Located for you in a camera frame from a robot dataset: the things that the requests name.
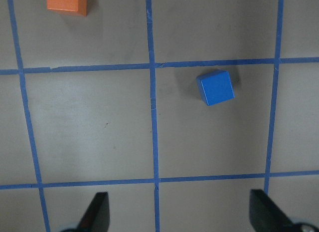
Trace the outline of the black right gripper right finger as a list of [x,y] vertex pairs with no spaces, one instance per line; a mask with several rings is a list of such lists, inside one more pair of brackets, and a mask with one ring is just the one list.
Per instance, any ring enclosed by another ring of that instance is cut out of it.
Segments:
[[249,196],[249,221],[256,232],[289,232],[294,223],[261,189]]

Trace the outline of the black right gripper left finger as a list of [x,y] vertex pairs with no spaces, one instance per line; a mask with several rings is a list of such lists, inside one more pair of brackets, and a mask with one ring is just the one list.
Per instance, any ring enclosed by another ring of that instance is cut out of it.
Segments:
[[107,232],[110,226],[110,207],[107,192],[95,194],[84,216],[80,220],[77,232]]

